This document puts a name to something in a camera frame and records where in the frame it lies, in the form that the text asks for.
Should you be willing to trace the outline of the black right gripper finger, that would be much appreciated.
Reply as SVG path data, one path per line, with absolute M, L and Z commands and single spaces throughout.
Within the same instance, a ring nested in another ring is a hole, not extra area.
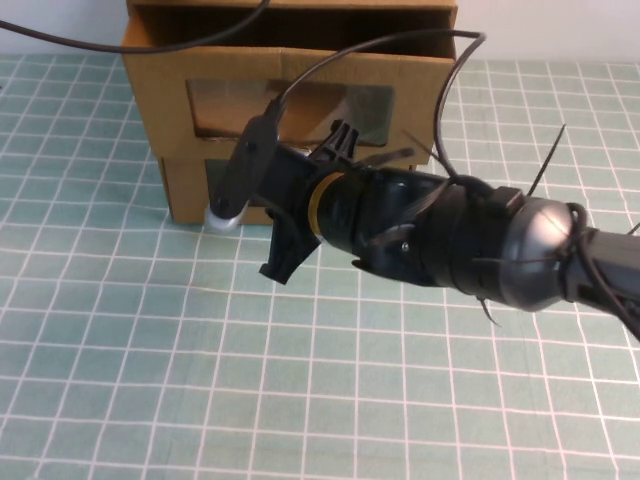
M 260 267 L 264 277 L 286 285 L 294 272 L 318 248 L 320 241 L 308 220 L 287 212 L 268 211 L 273 221 L 267 261 Z
M 331 124 L 329 135 L 311 152 L 311 160 L 349 167 L 355 162 L 359 136 L 359 131 L 348 122 L 335 120 Z

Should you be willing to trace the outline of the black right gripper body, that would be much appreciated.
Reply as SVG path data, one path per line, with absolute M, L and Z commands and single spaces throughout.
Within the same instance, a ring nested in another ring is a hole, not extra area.
M 305 155 L 280 142 L 258 154 L 258 198 L 272 219 L 272 246 L 318 246 L 308 219 L 312 190 L 326 174 L 326 160 L 314 150 Z

